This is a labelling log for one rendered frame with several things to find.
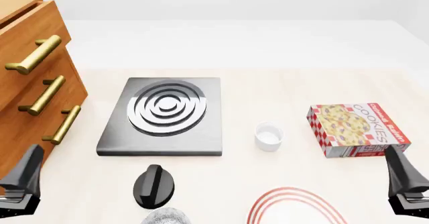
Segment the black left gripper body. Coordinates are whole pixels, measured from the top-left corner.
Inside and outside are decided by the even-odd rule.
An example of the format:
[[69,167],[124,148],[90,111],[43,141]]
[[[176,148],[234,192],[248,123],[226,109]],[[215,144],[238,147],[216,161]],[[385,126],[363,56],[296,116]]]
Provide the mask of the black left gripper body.
[[12,185],[2,185],[5,194],[0,195],[0,217],[33,215],[40,203],[40,192]]

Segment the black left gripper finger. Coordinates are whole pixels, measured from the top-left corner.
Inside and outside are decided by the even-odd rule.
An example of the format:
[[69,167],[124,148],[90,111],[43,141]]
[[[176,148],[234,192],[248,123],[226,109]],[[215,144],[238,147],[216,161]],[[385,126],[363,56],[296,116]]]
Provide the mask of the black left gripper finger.
[[0,179],[0,187],[5,189],[6,197],[23,197],[32,194],[40,197],[40,171],[44,149],[31,145],[15,167]]

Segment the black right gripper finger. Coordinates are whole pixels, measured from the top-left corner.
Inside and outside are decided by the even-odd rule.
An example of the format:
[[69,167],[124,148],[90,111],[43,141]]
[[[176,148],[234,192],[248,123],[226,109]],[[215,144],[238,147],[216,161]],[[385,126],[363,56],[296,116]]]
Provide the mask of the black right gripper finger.
[[385,149],[385,159],[389,174],[388,197],[429,190],[429,180],[415,169],[398,145]]

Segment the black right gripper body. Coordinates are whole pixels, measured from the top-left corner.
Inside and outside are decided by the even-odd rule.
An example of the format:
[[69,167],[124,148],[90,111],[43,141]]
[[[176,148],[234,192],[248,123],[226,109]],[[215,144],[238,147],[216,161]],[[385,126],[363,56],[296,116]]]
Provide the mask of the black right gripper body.
[[389,203],[396,215],[409,215],[429,219],[429,197],[425,192],[389,191]]

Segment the white plate with red rings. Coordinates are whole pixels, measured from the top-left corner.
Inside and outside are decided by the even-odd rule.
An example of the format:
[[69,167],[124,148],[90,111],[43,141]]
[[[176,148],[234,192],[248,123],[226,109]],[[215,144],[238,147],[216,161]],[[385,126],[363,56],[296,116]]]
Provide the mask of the white plate with red rings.
[[348,224],[333,205],[313,192],[279,187],[261,195],[246,224]]

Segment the flat black stove plate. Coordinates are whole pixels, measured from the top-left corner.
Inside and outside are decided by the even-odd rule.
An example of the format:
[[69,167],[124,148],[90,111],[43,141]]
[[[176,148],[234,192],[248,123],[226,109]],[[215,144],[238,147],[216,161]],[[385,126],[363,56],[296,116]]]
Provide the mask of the flat black stove plate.
[[96,152],[221,156],[220,78],[128,78]]

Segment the grey patterned bowl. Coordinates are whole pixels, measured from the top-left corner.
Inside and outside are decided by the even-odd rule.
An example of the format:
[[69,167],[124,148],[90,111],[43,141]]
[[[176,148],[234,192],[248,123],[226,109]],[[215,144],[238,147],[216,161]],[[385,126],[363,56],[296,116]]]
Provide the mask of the grey patterned bowl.
[[180,209],[163,207],[152,211],[141,224],[191,224],[191,221]]

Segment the wooden cabinet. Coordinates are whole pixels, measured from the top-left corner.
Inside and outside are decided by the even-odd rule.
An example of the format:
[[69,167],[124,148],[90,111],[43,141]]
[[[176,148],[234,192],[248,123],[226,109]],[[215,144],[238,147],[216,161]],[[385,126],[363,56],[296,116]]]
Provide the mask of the wooden cabinet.
[[46,0],[0,0],[0,30]]

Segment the printed cookies box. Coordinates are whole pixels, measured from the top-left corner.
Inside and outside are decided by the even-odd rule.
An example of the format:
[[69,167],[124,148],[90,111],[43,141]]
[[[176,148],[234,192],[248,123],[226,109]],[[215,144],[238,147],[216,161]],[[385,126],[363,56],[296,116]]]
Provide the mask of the printed cookies box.
[[326,158],[384,156],[390,145],[411,145],[377,103],[312,105],[306,118]]

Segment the round black stove knob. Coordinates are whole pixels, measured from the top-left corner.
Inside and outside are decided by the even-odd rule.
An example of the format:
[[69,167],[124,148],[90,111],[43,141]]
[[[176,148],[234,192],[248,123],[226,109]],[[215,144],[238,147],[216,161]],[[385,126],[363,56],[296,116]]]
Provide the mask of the round black stove knob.
[[144,209],[157,209],[173,197],[175,183],[172,175],[160,165],[149,165],[133,185],[133,197]]

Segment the wooden drawer slightly open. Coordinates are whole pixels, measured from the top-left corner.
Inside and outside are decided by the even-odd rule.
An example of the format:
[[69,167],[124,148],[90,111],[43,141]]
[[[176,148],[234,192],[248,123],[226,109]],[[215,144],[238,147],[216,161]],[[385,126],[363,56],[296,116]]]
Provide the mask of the wooden drawer slightly open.
[[[62,42],[31,73],[22,75],[16,70],[6,70],[7,63],[19,63],[29,56],[37,46],[36,40],[60,36]],[[0,30],[0,83],[11,84],[19,80],[28,81],[39,74],[47,77],[72,72],[65,46],[70,34],[54,1],[37,2],[36,8],[27,12]]]

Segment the small white cup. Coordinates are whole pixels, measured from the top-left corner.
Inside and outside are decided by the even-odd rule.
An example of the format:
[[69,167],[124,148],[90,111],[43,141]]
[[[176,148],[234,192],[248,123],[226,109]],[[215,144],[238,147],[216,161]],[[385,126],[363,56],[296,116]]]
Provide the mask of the small white cup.
[[272,122],[262,122],[255,127],[255,145],[265,152],[276,152],[280,148],[284,132]]

